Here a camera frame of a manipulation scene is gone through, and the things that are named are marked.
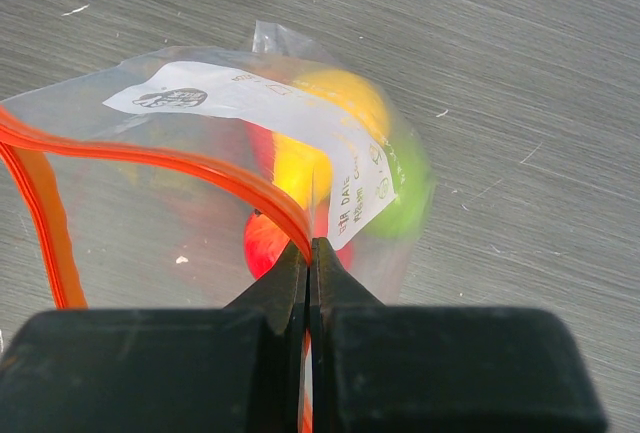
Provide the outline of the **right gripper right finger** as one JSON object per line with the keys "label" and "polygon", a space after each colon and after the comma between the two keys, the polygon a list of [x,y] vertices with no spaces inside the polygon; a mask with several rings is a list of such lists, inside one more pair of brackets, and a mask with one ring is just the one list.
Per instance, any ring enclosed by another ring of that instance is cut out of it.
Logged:
{"label": "right gripper right finger", "polygon": [[530,307],[387,306],[312,244],[317,432],[604,432],[566,324]]}

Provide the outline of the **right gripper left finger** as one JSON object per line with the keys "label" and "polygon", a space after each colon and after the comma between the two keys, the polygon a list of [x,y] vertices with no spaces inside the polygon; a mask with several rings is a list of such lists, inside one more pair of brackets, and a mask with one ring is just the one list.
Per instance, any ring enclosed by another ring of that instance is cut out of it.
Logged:
{"label": "right gripper left finger", "polygon": [[220,309],[31,317],[1,361],[5,432],[300,432],[306,261],[294,246]]}

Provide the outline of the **clear orange zip bag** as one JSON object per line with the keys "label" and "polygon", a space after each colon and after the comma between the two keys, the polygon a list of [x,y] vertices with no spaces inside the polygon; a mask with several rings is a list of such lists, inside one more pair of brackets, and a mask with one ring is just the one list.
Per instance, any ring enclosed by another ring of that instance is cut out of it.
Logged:
{"label": "clear orange zip bag", "polygon": [[[337,105],[292,80],[342,69],[319,42],[257,22],[247,49],[173,46],[1,104],[1,157],[31,216],[59,308],[218,306],[256,279],[243,247],[254,210],[308,251],[316,208],[349,270],[394,301],[417,239],[364,227],[397,196],[385,153],[416,130],[386,91],[390,134],[379,144]],[[246,125],[324,152],[329,195],[301,208],[265,177]]]}

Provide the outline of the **yellow pear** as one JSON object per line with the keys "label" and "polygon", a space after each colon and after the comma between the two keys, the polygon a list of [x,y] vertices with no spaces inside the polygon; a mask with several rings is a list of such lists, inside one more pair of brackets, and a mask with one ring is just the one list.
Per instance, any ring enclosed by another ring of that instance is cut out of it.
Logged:
{"label": "yellow pear", "polygon": [[[367,79],[342,69],[303,73],[292,85],[344,109],[379,144],[390,134],[390,119],[382,95]],[[275,147],[272,183],[307,209],[331,191],[332,167],[327,155],[283,134],[272,135]]]}

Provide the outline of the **red apple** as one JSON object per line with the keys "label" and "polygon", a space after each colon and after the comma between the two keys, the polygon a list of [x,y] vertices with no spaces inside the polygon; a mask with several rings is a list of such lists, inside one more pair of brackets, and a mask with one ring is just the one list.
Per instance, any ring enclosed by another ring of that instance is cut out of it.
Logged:
{"label": "red apple", "polygon": [[[327,237],[326,208],[316,208],[312,220],[313,237]],[[244,229],[243,247],[248,269],[254,279],[261,278],[271,270],[289,241],[289,236],[265,214],[258,210],[251,213]],[[348,243],[336,250],[336,254],[342,266],[349,270],[354,258],[353,245]]]}

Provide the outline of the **red yellow mango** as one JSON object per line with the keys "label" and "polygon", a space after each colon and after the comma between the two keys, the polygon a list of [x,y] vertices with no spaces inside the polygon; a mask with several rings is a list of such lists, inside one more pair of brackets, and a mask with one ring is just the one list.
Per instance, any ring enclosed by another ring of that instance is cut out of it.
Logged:
{"label": "red yellow mango", "polygon": [[265,177],[271,178],[275,156],[272,131],[253,123],[248,123],[246,130],[257,166]]}

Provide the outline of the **green apple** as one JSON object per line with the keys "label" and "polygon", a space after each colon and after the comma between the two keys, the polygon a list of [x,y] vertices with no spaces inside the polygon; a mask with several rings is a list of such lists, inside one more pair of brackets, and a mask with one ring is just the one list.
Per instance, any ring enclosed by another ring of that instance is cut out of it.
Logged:
{"label": "green apple", "polygon": [[383,239],[419,238],[431,207],[435,176],[420,137],[412,131],[394,133],[385,147],[396,198],[363,229]]}

